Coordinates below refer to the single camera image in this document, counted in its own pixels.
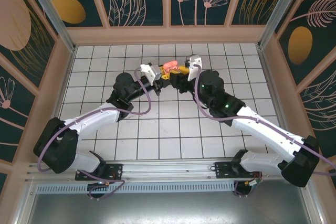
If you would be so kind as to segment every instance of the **yellow object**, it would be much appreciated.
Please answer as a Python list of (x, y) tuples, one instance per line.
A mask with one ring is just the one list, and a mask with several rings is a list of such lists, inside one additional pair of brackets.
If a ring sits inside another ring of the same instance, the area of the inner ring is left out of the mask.
[(60, 18), (71, 24), (78, 24), (85, 20), (84, 7), (78, 0), (51, 0)]
[(0, 45), (18, 51), (30, 38), (31, 20), (24, 0), (0, 0)]
[(296, 65), (302, 64), (309, 56), (313, 36), (306, 27), (299, 26), (291, 34), (288, 42), (288, 56)]
[(163, 66), (160, 66), (161, 72), (162, 72), (162, 76), (161, 78), (163, 80), (169, 80), (170, 77), (170, 73), (183, 73), (183, 74), (187, 74), (189, 73), (189, 68), (186, 68), (185, 66), (179, 66), (178, 70), (171, 70), (170, 73), (165, 73)]

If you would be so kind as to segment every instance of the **purple cable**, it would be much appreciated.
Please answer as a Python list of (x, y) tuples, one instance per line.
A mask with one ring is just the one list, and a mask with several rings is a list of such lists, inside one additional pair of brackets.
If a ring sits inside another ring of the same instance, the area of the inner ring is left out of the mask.
[[(46, 146), (43, 148), (40, 156), (38, 157), (38, 161), (37, 161), (37, 169), (39, 170), (39, 172), (47, 172), (49, 170), (51, 170), (50, 168), (48, 169), (42, 169), (41, 168), (41, 162), (42, 162), (42, 158), (43, 156), (45, 155), (47, 149), (49, 148), (49, 146), (51, 145), (51, 143), (59, 136), (59, 134), (61, 134), (63, 131), (65, 131), (66, 129), (68, 129), (69, 127), (75, 125), (76, 123), (79, 123), (80, 121), (88, 118), (89, 116), (91, 115), (94, 115), (94, 114), (97, 114), (97, 113), (101, 113), (101, 111), (106, 111), (106, 110), (117, 110), (117, 111), (120, 111), (120, 112), (125, 112), (125, 113), (128, 113), (128, 114), (134, 114), (134, 115), (145, 115), (147, 114), (151, 109), (152, 109), (152, 101), (151, 101), (151, 98), (148, 94), (148, 91), (147, 89), (145, 88), (145, 86), (143, 85), (143, 83), (141, 82), (140, 78), (138, 77), (137, 75), (137, 71), (139, 71), (141, 68), (137, 68), (135, 69), (134, 71), (134, 75), (135, 75), (135, 78), (136, 80), (138, 81), (138, 83), (140, 84), (140, 86), (142, 87), (147, 99), (148, 99), (148, 104), (149, 104), (149, 107), (146, 111), (144, 112), (132, 112), (132, 111), (128, 111), (128, 110), (123, 110), (123, 109), (118, 109), (118, 108), (115, 108), (115, 107), (110, 107), (110, 108), (103, 108), (101, 110), (98, 110), (98, 111), (93, 111), (85, 116), (82, 116), (81, 118), (79, 118), (78, 120), (76, 121), (73, 121), (72, 123), (69, 123), (68, 125), (64, 126), (63, 128), (61, 128), (54, 136), (51, 137), (51, 139), (48, 141), (48, 143), (46, 144)], [(119, 185), (115, 190), (113, 190), (111, 193), (109, 194), (106, 194), (102, 197), (100, 197), (100, 199), (104, 199), (104, 198), (107, 198), (109, 196), (111, 196), (115, 191), (117, 191), (121, 186), (123, 186), (123, 184), (125, 184), (125, 180), (109, 180), (109, 179), (102, 179), (102, 178), (98, 178), (98, 177), (95, 177), (95, 176), (92, 176), (91, 174), (85, 172), (84, 170), (81, 170), (80, 172), (82, 172), (83, 174), (87, 175), (88, 177), (91, 177), (93, 179), (96, 179), (96, 180), (101, 180), (101, 181), (105, 181), (105, 182), (122, 182), (121, 185)], [(91, 197), (91, 192), (92, 190), (98, 188), (98, 187), (94, 187), (90, 190), (89, 192), (89, 195)]]
[[(201, 106), (201, 103), (200, 103), (200, 100), (198, 98), (198, 82), (199, 82), (199, 77), (201, 75), (201, 71), (202, 71), (202, 68), (200, 65), (194, 65), (195, 67), (198, 68), (198, 71), (197, 71), (197, 76), (196, 76), (196, 80), (195, 80), (195, 99), (196, 99), (196, 103), (197, 103), (197, 106), (199, 108), (199, 110), (201, 111), (201, 113), (203, 115), (205, 115), (207, 118), (211, 119), (211, 120), (215, 120), (215, 121), (219, 121), (219, 122), (224, 122), (224, 121), (228, 121), (228, 120), (234, 120), (234, 119), (248, 119), (248, 120), (252, 120), (252, 121), (255, 121), (255, 122), (258, 122), (258, 123), (261, 123), (267, 127), (269, 127), (270, 129), (274, 130), (276, 133), (280, 134), (281, 136), (283, 136), (284, 138), (292, 141), (293, 143), (299, 145), (301, 148), (304, 148), (305, 150), (307, 150), (308, 152), (312, 153), (313, 155), (315, 155), (316, 157), (322, 159), (323, 161), (327, 162), (329, 165), (331, 165), (335, 170), (336, 170), (336, 165), (333, 164), (330, 160), (328, 160), (327, 158), (323, 157), (322, 155), (320, 155), (319, 153), (313, 151), (311, 148), (297, 142), (294, 138), (288, 136), (287, 134), (285, 134), (284, 132), (278, 130), (277, 128), (275, 128), (274, 126), (270, 125), (269, 123), (263, 121), (263, 120), (260, 120), (258, 118), (254, 118), (252, 116), (229, 116), (228, 118), (214, 118), (210, 115), (208, 115), (207, 113), (205, 113), (205, 111), (202, 109), (202, 106)], [(313, 174), (316, 174), (316, 175), (324, 175), (324, 176), (336, 176), (336, 172), (334, 173), (323, 173), (323, 172), (313, 172)]]

